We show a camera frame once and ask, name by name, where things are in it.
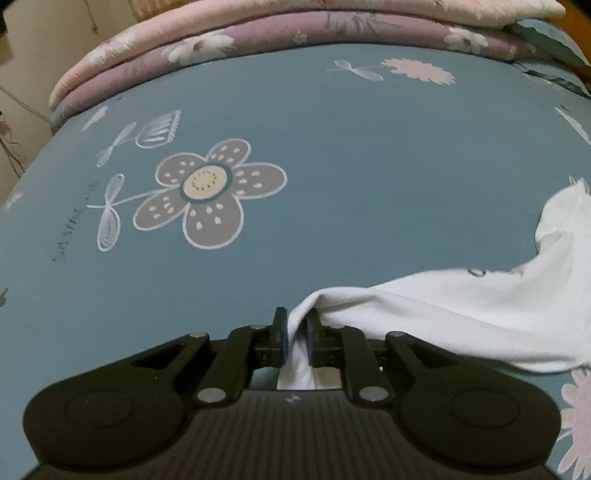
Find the beige wall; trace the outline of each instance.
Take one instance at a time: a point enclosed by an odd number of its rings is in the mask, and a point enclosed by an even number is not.
[[[4,13],[8,34],[0,39],[0,85],[49,117],[47,99],[60,76],[101,41],[135,22],[127,0],[89,0],[89,5],[98,35],[83,0],[16,0]],[[1,92],[0,111],[29,165],[50,139],[47,123]],[[0,203],[15,182],[0,151]]]

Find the mattress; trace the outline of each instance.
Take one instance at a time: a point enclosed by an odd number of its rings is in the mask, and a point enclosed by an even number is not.
[[[51,383],[323,287],[528,261],[544,202],[591,178],[589,129],[588,99],[509,63],[375,43],[203,63],[72,116],[0,213],[0,477],[35,466],[22,413]],[[551,395],[548,467],[586,478],[588,370],[498,368]]]

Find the pink blanket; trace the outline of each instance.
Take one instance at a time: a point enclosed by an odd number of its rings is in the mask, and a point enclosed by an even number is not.
[[[265,17],[149,51],[87,81],[69,93],[55,111],[56,131],[72,115],[135,85],[189,65],[339,42],[370,42],[454,50],[495,60],[549,58],[501,30],[479,31],[405,15],[367,12],[302,12]]]
[[[264,15],[322,9],[392,12],[483,27],[565,12],[556,0],[199,0],[134,25],[91,51],[56,84],[50,108],[93,76],[159,46]]]

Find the white fabric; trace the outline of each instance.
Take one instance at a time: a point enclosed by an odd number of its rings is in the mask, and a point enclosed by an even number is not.
[[[371,288],[313,293],[289,315],[290,355],[278,388],[335,387],[309,366],[305,339],[296,336],[312,307],[322,324],[356,327],[368,338],[401,330],[534,372],[591,363],[591,196],[583,179],[571,179],[546,203],[535,241],[538,255],[511,272],[429,271]]]

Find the cream flower center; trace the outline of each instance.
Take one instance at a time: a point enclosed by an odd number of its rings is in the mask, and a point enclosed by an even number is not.
[[[184,194],[191,200],[207,200],[218,195],[228,183],[228,173],[218,165],[195,170],[183,184]]]

